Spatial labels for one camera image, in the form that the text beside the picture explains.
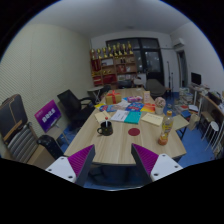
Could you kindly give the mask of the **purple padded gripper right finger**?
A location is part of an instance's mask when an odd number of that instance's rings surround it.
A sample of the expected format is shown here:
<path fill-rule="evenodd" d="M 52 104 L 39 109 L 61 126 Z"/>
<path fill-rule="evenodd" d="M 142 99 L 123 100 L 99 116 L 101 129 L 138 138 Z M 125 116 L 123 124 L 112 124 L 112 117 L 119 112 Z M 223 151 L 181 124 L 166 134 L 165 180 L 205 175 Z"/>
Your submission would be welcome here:
<path fill-rule="evenodd" d="M 132 144 L 131 154 L 145 184 L 157 181 L 182 169 L 167 154 L 156 154 L 143 146 Z"/>

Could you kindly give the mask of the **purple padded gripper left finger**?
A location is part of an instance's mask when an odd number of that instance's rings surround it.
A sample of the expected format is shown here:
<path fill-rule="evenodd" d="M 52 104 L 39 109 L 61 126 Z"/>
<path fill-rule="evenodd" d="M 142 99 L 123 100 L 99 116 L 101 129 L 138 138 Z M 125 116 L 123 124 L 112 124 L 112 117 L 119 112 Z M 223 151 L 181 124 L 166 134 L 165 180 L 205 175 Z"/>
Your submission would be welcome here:
<path fill-rule="evenodd" d="M 95 145 L 92 144 L 69 157 L 59 157 L 46 168 L 46 171 L 76 185 L 83 186 L 94 157 Z"/>

